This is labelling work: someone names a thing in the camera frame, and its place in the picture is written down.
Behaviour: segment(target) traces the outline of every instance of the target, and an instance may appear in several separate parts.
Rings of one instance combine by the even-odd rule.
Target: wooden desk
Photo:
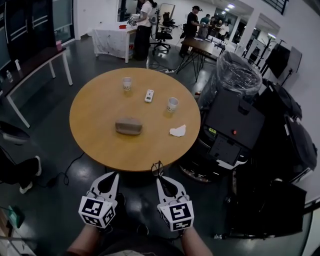
[[[131,91],[124,91],[123,77],[132,78]],[[147,90],[154,90],[151,103]],[[179,100],[176,112],[167,111],[170,97]],[[119,118],[143,123],[137,136],[116,132]],[[174,78],[145,68],[122,68],[88,82],[76,95],[70,110],[70,127],[80,148],[97,162],[112,169],[145,172],[161,161],[169,165],[184,155],[200,130],[200,112],[192,94]],[[186,134],[174,137],[171,128],[186,125]]]
[[[217,57],[213,56],[215,45],[212,42],[208,42],[206,40],[195,40],[193,37],[186,38],[184,41],[182,41],[182,44],[191,47],[192,50],[186,61],[185,58],[182,59],[181,64],[176,73],[178,74],[188,64],[193,62],[195,81],[197,82],[200,70],[205,65],[206,58],[210,58],[214,61],[217,60]]]
[[[54,71],[54,68],[52,66],[52,62],[55,58],[62,55],[63,59],[63,65],[65,69],[65,73],[69,82],[69,85],[72,86],[73,82],[71,79],[67,56],[66,56],[66,48],[62,48],[62,50],[58,51],[56,47],[48,47],[43,49],[41,52],[39,52],[37,55],[32,57],[31,59],[28,59],[26,62],[24,62],[22,65],[20,65],[21,70],[15,70],[11,72],[13,81],[9,82],[8,78],[6,78],[2,85],[0,91],[0,96],[3,94],[7,100],[9,101],[10,105],[16,112],[16,114],[20,117],[22,122],[25,124],[27,128],[30,127],[27,120],[24,118],[24,116],[21,114],[15,103],[13,102],[11,95],[18,89],[29,77],[31,77],[34,73],[36,73],[38,70],[40,70],[45,65],[49,64],[52,77],[55,78],[56,74]]]

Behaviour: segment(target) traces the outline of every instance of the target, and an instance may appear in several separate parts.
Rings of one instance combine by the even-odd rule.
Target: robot
[[[181,231],[193,226],[192,201],[183,185],[158,172],[156,185],[160,204],[157,210],[170,231]],[[119,174],[107,173],[96,179],[90,191],[81,199],[78,213],[89,225],[105,229],[115,217],[116,195],[119,188]]]

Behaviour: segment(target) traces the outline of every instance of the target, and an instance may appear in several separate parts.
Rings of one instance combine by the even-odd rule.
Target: paper cup
[[[131,77],[124,77],[122,80],[123,83],[123,89],[125,91],[130,91],[131,90],[131,83],[132,83],[132,79]]]
[[[173,113],[176,111],[178,104],[179,104],[179,101],[176,98],[171,97],[168,100],[168,105],[166,109],[168,110],[168,112]]]

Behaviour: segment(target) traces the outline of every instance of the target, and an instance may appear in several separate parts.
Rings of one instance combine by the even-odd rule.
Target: dark gray floor
[[[147,65],[155,64],[152,55]],[[94,77],[119,68],[145,68],[146,62],[124,60],[112,56],[96,58],[90,38],[69,45],[67,59],[73,86],[69,86],[62,59],[53,62],[56,79],[51,78],[49,67],[44,67],[13,94],[20,111],[30,123],[27,131],[31,140],[23,146],[15,146],[0,138],[4,147],[15,162],[39,155],[42,159],[43,175],[38,182],[46,182],[65,171],[70,162],[81,155],[69,127],[69,111],[78,91]],[[173,47],[169,54],[159,53],[156,59],[161,65],[175,69],[181,59]],[[208,81],[214,69],[214,62],[206,63],[195,83],[194,67],[189,65],[181,73],[171,74],[184,84],[192,93],[199,91]],[[5,99],[0,105],[0,119],[25,128]],[[59,183],[53,188],[34,187],[27,194],[19,193],[19,185],[0,185],[0,206],[18,206],[25,214],[25,221],[19,229],[20,235],[30,239],[36,246],[37,255],[53,256],[63,252],[84,226],[78,215],[81,196],[86,194],[93,180],[105,173],[104,167],[84,155],[70,168],[69,186]],[[225,231],[224,198],[228,182],[224,178],[212,184],[200,184],[188,179],[173,164],[166,175],[181,182],[190,195],[194,213],[194,226],[210,247],[215,256],[300,256],[309,229],[310,216],[304,218],[303,232],[283,238],[262,240],[213,240],[215,233]],[[165,223],[157,213],[158,193],[154,179],[140,186],[132,186],[131,176],[121,173],[120,192],[126,196],[129,214],[147,224],[150,233],[172,237]]]

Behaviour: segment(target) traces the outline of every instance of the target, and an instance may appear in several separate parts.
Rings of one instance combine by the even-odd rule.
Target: black cable
[[[72,162],[69,164],[69,166],[66,168],[66,170],[65,170],[64,172],[62,172],[62,171],[59,172],[55,177],[51,178],[51,179],[46,183],[45,186],[43,186],[43,185],[41,185],[41,184],[39,184],[39,183],[38,183],[38,185],[39,185],[41,188],[52,188],[52,187],[54,187],[54,186],[56,185],[58,177],[59,177],[60,175],[63,175],[63,176],[64,176],[64,177],[63,177],[63,183],[64,183],[64,185],[68,186],[70,180],[69,180],[69,177],[68,177],[67,173],[68,173],[70,167],[72,166],[72,164],[73,164],[75,161],[77,161],[77,160],[79,160],[80,158],[82,158],[82,156],[83,156],[84,154],[85,154],[85,152],[83,152],[79,157],[77,157],[77,158],[75,158],[74,160],[72,160]]]
[[[15,161],[12,159],[11,155],[10,155],[1,145],[0,145],[0,148],[9,156],[9,158],[11,159],[11,161],[12,161],[14,164],[16,164]]]

